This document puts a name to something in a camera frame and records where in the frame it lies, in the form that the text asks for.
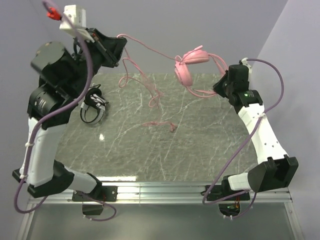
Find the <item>white black headphones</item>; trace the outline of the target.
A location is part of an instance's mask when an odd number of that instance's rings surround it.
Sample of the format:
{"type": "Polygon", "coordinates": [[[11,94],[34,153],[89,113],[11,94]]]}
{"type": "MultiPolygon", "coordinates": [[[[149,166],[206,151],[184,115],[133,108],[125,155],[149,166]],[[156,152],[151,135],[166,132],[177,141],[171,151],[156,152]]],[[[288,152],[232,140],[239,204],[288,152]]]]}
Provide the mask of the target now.
{"type": "Polygon", "coordinates": [[[98,124],[102,120],[106,112],[106,108],[109,102],[103,97],[103,93],[100,87],[101,84],[92,85],[88,89],[84,97],[84,101],[80,106],[80,119],[86,124],[98,124]],[[97,111],[96,117],[92,120],[86,119],[86,113],[89,108],[94,108],[97,111]]]}

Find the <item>pink headphones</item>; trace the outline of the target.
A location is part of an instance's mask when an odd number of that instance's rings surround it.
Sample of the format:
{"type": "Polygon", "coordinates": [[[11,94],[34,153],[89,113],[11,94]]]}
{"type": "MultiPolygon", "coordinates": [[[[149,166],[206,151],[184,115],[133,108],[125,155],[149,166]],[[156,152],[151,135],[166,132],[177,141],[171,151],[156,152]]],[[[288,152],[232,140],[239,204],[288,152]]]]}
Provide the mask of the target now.
{"type": "Polygon", "coordinates": [[[214,53],[207,52],[200,45],[183,55],[174,57],[174,73],[177,81],[193,96],[197,98],[211,98],[216,95],[213,90],[194,89],[194,75],[196,67],[209,65],[217,69],[223,76],[227,70],[227,64],[222,57],[214,53]]]}

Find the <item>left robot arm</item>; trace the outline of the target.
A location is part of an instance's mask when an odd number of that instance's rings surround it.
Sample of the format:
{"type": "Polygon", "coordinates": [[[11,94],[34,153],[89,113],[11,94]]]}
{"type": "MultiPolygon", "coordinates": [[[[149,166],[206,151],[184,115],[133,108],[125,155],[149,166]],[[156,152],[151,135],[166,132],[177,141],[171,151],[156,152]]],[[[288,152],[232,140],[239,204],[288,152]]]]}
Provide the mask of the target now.
{"type": "Polygon", "coordinates": [[[92,41],[85,47],[74,43],[74,53],[52,41],[43,44],[30,65],[39,74],[38,87],[28,102],[28,142],[23,165],[12,175],[28,184],[34,198],[74,190],[101,200],[106,191],[91,173],[81,173],[55,159],[76,99],[82,99],[92,77],[101,67],[117,67],[127,43],[124,37],[108,37],[95,28],[88,30],[92,41]]]}

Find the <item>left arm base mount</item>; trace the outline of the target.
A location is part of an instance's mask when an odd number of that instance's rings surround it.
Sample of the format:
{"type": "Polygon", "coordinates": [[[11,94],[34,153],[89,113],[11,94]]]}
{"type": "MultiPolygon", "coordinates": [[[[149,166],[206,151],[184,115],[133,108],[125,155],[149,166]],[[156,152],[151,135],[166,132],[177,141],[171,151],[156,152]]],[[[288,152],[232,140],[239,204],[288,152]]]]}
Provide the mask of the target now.
{"type": "Polygon", "coordinates": [[[74,191],[71,200],[82,203],[82,213],[85,216],[100,216],[109,202],[116,202],[118,187],[115,185],[102,185],[92,193],[74,191]]]}

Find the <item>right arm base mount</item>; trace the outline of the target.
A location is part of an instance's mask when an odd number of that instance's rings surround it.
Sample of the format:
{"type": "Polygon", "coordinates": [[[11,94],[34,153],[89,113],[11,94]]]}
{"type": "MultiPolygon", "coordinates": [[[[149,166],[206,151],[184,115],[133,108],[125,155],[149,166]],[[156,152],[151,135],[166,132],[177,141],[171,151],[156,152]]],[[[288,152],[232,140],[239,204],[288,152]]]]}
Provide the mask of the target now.
{"type": "Polygon", "coordinates": [[[228,187],[223,187],[222,185],[215,185],[205,200],[207,202],[214,202],[221,198],[224,199],[218,202],[218,209],[224,219],[233,220],[239,218],[246,214],[252,207],[251,202],[245,210],[241,209],[241,201],[249,201],[251,199],[248,191],[229,190],[228,187]]]}

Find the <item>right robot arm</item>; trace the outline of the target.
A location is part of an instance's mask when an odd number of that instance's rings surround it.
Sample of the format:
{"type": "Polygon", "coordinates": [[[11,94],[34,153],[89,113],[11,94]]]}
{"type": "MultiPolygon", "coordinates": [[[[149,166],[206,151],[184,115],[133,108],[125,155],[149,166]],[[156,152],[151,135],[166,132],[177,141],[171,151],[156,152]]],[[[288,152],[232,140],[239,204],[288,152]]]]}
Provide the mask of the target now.
{"type": "Polygon", "coordinates": [[[250,70],[244,64],[234,64],[213,90],[227,98],[244,123],[253,143],[257,166],[249,172],[225,176],[224,192],[254,191],[256,193],[286,188],[291,183],[299,163],[289,156],[279,143],[266,116],[263,100],[257,90],[249,89],[250,70]]]}

